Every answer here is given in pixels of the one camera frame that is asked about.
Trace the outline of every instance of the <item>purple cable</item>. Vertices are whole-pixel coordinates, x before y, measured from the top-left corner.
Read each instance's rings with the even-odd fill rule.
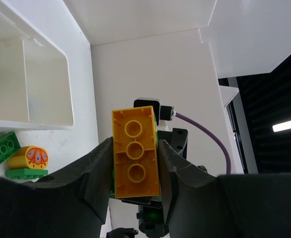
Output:
[[[216,144],[221,148],[222,152],[225,155],[225,159],[226,159],[226,174],[229,175],[230,171],[231,171],[231,161],[230,161],[230,157],[229,157],[229,153],[226,150],[224,144],[213,134],[211,133],[208,129],[206,129],[204,126],[202,126],[201,124],[199,124],[198,122],[182,115],[179,113],[175,113],[175,116],[177,118],[182,119],[183,121],[186,121],[190,124],[192,124],[193,126],[196,126],[198,129],[200,129],[201,131],[203,131],[205,134],[207,134],[210,138],[213,139],[213,141],[216,142]]]

